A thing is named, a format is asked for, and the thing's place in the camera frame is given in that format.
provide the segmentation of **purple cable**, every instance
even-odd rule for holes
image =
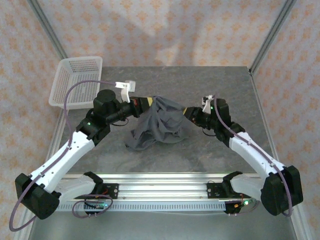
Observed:
[[[25,190],[22,192],[21,196],[18,198],[18,201],[15,203],[13,210],[11,212],[11,216],[10,216],[10,220],[9,220],[9,229],[12,232],[17,232],[20,231],[21,229],[24,229],[26,226],[28,226],[30,223],[32,223],[37,216],[32,217],[27,223],[23,224],[22,226],[15,228],[14,227],[14,218],[18,209],[19,204],[21,203],[22,199],[26,196],[26,194],[28,193],[28,191],[30,190],[30,188],[32,187],[32,185],[38,181],[39,178],[41,178],[41,176],[43,176],[47,171],[49,171],[54,165],[56,165],[68,152],[69,147],[72,144],[72,137],[73,137],[73,132],[72,132],[72,127],[68,118],[68,114],[67,114],[67,101],[68,101],[68,96],[70,94],[70,92],[78,85],[80,84],[84,84],[84,83],[102,83],[102,84],[109,84],[112,86],[115,86],[116,84],[113,82],[108,82],[108,81],[96,81],[96,80],[85,80],[85,81],[80,81],[77,82],[75,85],[73,85],[72,87],[70,87],[70,89],[67,91],[65,98],[64,98],[64,103],[63,103],[63,113],[64,113],[64,117],[65,117],[65,122],[66,125],[69,129],[69,140],[68,140],[68,145],[67,148],[61,153],[61,155],[55,160],[53,161],[47,168],[45,168],[38,176],[36,176],[34,178],[34,180],[32,182],[29,183],[29,185],[25,188]]]
[[[101,212],[95,213],[94,216],[99,216],[99,215],[105,213],[109,208],[111,208],[112,204],[114,203],[114,200],[110,196],[106,196],[106,195],[102,195],[102,194],[86,194],[86,195],[82,195],[81,197],[101,197],[101,198],[107,198],[107,199],[111,200],[110,205],[106,209],[103,209]],[[72,214],[73,214],[73,216],[75,216],[78,219],[86,219],[86,218],[90,218],[91,214],[81,216],[78,213],[76,213],[76,211],[75,211],[75,207],[79,203],[96,204],[96,203],[104,203],[104,202],[100,202],[100,201],[96,202],[96,201],[88,201],[88,200],[77,201],[72,207]]]
[[[213,96],[213,103],[214,103],[214,110],[216,113],[216,116],[218,117],[220,123],[230,132],[232,133],[234,136],[236,136],[237,138],[241,139],[242,141],[244,141],[246,144],[250,145],[251,147],[253,147],[258,153],[260,153],[267,161],[269,164],[273,164],[273,162],[269,159],[269,157],[263,152],[261,151],[257,146],[255,146],[254,144],[252,144],[251,142],[249,142],[247,139],[243,138],[242,136],[240,136],[239,134],[237,134],[236,132],[234,132],[232,129],[230,129],[222,120],[221,116],[219,115],[218,112],[218,107],[217,107],[217,98],[216,95]],[[290,217],[292,215],[292,199],[291,199],[291,195],[290,195],[290,190],[288,187],[288,184],[286,182],[286,179],[284,177],[284,175],[282,174],[282,172],[280,171],[280,169],[276,166],[273,165],[273,168],[278,172],[281,181],[283,182],[284,185],[284,189],[285,189],[285,193],[286,193],[286,197],[288,199],[288,203],[289,203],[289,209],[288,209],[288,214],[283,212],[282,214],[285,215],[286,217]]]

